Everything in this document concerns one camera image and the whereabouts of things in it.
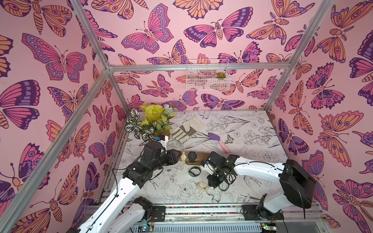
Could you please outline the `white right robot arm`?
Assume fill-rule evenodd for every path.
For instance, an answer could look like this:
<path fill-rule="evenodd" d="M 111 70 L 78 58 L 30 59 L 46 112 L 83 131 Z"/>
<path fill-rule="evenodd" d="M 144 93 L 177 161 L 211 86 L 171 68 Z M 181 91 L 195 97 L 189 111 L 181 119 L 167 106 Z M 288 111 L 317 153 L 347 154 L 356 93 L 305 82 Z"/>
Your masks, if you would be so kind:
<path fill-rule="evenodd" d="M 296 206 L 306 211 L 312 206 L 316 180 L 294 160 L 267 163 L 232 154 L 223 157 L 213 151 L 201 162 L 201 168 L 209 173 L 208 185 L 213 188 L 223 182 L 231 184 L 230 176 L 259 178 L 280 187 L 273 193 L 264 194 L 254 207 L 243 207 L 246 219 L 283 220 L 285 208 Z"/>

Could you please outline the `translucent beige watch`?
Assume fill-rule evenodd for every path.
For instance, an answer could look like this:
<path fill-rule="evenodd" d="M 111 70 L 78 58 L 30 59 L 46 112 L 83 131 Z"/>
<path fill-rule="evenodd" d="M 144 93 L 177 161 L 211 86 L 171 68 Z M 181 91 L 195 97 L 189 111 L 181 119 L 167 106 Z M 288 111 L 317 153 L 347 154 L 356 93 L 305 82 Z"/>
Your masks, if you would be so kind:
<path fill-rule="evenodd" d="M 210 189 L 209 185 L 204 182 L 198 182 L 197 188 L 202 192 L 208 192 Z"/>

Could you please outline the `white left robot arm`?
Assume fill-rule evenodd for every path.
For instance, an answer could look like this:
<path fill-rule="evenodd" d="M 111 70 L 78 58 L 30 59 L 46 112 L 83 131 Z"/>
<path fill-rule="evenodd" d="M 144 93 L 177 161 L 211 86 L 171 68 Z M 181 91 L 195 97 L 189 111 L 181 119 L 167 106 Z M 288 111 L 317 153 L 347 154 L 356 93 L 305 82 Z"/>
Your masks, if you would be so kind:
<path fill-rule="evenodd" d="M 123 173 L 109 197 L 96 212 L 69 233 L 114 233 L 128 230 L 142 219 L 150 218 L 152 203 L 144 199 L 135 200 L 127 212 L 122 213 L 126 204 L 151 180 L 153 172 L 165 166 L 178 163 L 182 152 L 166 150 L 160 142 L 148 142 L 140 156 Z"/>

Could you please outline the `black chunky sport watch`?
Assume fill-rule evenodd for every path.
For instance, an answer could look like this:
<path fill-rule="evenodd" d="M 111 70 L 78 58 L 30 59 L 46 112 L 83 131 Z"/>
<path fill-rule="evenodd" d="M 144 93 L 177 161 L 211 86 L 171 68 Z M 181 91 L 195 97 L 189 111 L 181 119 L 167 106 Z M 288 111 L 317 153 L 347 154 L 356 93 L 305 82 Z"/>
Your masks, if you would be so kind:
<path fill-rule="evenodd" d="M 193 164 L 195 163 L 196 159 L 197 159 L 197 153 L 194 151 L 190 151 L 188 153 L 188 161 Z"/>

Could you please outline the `black round watch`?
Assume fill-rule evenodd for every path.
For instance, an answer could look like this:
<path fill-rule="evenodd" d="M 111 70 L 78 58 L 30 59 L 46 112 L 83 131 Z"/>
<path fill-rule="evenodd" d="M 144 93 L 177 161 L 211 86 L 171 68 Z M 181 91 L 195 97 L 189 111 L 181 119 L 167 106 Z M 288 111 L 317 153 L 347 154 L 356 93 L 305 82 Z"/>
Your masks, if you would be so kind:
<path fill-rule="evenodd" d="M 194 167 L 192 167 L 192 168 L 189 169 L 188 174 L 191 177 L 198 177 L 198 176 L 201 175 L 201 169 L 198 166 L 194 166 Z"/>

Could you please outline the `cream strap watch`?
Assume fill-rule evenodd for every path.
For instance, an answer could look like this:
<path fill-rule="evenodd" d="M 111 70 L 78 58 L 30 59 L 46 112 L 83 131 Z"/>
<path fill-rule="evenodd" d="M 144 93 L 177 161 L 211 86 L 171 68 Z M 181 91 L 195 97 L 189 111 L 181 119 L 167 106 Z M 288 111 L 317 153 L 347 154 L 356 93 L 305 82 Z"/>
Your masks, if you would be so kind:
<path fill-rule="evenodd" d="M 183 151 L 180 157 L 181 161 L 185 162 L 187 160 L 187 154 Z"/>

